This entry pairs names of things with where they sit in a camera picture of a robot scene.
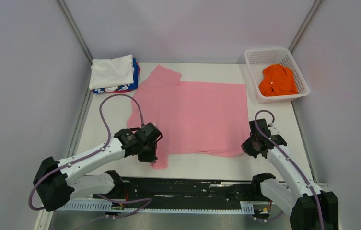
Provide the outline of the pink t-shirt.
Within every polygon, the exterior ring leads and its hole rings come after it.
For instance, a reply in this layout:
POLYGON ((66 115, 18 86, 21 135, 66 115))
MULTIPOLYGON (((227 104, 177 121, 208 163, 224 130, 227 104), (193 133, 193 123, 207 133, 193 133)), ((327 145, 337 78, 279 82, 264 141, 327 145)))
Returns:
POLYGON ((181 73, 158 65, 134 95, 129 128, 139 127, 139 113, 163 134, 157 144, 156 169, 172 154, 200 153, 232 158, 249 138, 246 87, 243 84, 182 81, 181 73))

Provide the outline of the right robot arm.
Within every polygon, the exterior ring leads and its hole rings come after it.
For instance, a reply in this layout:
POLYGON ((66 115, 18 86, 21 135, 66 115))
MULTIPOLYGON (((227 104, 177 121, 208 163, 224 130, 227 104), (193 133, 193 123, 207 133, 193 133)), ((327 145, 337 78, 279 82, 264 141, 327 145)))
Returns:
POLYGON ((338 198, 307 176, 294 161, 287 142, 272 134, 265 119, 249 123, 250 136, 242 144, 249 156, 268 160, 282 176, 285 186, 271 173, 253 176, 251 195, 257 200, 270 199, 289 217, 293 230, 338 230, 338 198))

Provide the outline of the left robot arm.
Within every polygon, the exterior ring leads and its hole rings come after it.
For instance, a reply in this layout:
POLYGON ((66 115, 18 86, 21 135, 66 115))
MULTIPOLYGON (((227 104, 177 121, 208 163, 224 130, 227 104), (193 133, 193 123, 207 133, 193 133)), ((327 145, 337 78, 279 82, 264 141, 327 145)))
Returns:
POLYGON ((29 207, 38 209, 32 203, 34 193, 38 194, 43 204, 40 210, 48 212, 61 208, 77 197, 109 194, 112 198, 118 198, 124 192, 124 185, 117 173, 89 173, 128 156, 136 155, 140 162, 153 163, 157 160, 157 143, 163 135, 155 124, 121 129, 115 134, 109 130, 107 134, 106 142, 82 154, 58 161, 53 157, 44 159, 34 177, 29 207))

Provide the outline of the blue printed folded t-shirt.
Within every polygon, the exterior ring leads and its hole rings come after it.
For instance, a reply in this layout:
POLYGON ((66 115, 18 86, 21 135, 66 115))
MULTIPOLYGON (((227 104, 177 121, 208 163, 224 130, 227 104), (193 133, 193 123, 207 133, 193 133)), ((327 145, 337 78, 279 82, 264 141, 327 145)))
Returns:
POLYGON ((94 59, 89 90, 95 94, 130 92, 139 84, 139 65, 132 55, 94 59))

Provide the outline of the orange t-shirt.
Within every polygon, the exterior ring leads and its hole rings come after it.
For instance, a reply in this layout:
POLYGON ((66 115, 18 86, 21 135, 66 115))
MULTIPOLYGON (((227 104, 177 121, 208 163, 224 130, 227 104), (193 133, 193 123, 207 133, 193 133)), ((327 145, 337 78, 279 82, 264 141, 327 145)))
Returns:
POLYGON ((259 84, 265 97, 298 94, 293 71, 280 64, 273 64, 262 71, 264 78, 259 84))

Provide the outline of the white folded t-shirt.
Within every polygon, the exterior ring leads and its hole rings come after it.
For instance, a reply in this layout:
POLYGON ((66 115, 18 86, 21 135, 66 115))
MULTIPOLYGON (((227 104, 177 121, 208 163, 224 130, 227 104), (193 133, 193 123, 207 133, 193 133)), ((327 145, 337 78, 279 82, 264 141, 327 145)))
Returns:
POLYGON ((93 59, 89 89, 101 89, 132 84, 134 75, 133 55, 115 59, 93 59))

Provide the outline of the white plastic laundry basket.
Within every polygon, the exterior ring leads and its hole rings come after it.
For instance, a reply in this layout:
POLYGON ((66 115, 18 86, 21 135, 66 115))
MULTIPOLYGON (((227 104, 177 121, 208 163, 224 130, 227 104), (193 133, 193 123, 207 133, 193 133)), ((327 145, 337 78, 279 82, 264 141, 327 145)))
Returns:
POLYGON ((310 94, 308 84, 288 49, 249 49, 244 56, 260 103, 293 101, 310 94))

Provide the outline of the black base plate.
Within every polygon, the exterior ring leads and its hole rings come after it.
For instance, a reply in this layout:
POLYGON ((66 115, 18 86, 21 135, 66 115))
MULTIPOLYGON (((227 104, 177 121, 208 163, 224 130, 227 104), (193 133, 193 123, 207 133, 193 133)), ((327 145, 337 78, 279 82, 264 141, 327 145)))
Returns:
POLYGON ((242 202, 264 207, 271 204, 251 181, 124 177, 123 183, 104 197, 127 201, 150 198, 152 208, 237 209, 242 202))

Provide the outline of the right aluminium corner post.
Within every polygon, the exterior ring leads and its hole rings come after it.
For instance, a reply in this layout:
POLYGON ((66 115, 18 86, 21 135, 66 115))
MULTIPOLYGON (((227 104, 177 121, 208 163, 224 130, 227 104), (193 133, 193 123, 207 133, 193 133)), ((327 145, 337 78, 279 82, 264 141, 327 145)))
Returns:
POLYGON ((314 0, 312 3, 312 6, 310 10, 308 11, 307 15, 305 16, 305 19, 303 20, 301 26, 299 27, 299 30, 297 31, 293 41, 291 42, 288 50, 293 53, 296 49, 297 45, 299 44, 301 38, 305 34, 308 26, 311 24, 312 19, 317 14, 320 6, 324 3, 324 0, 314 0))

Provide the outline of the aluminium corner post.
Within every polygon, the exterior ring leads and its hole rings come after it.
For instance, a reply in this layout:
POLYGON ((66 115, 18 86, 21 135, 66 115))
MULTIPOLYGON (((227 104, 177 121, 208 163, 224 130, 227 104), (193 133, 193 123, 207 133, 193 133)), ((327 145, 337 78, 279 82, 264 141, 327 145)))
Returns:
POLYGON ((297 45, 299 44, 301 38, 305 34, 308 26, 311 24, 312 19, 317 14, 320 6, 324 3, 324 0, 314 0, 312 3, 312 6, 310 10, 308 11, 307 15, 305 16, 305 19, 303 20, 301 26, 299 27, 299 30, 297 31, 293 41, 291 42, 288 50, 293 53, 296 49, 297 45))
POLYGON ((86 59, 88 60, 88 62, 90 64, 92 64, 93 62, 93 56, 91 55, 91 52, 74 20, 74 17, 66 3, 65 0, 56 0, 56 3, 59 5, 59 8, 63 14, 63 16, 65 17, 65 19, 67 20, 67 23, 69 24, 69 27, 71 28, 81 50, 83 51, 86 59))

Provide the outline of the left aluminium corner post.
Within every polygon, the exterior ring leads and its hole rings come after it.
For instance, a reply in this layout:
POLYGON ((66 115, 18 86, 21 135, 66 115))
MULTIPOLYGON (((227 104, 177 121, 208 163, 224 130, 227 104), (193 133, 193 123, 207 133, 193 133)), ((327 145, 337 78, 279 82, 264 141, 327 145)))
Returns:
POLYGON ((59 5, 59 8, 63 14, 63 16, 65 17, 65 19, 67 20, 67 23, 69 24, 69 27, 71 28, 81 50, 83 51, 86 59, 88 60, 88 62, 90 64, 92 64, 93 62, 93 56, 91 55, 91 52, 74 20, 74 17, 66 3, 65 0, 56 0, 56 3, 59 5))

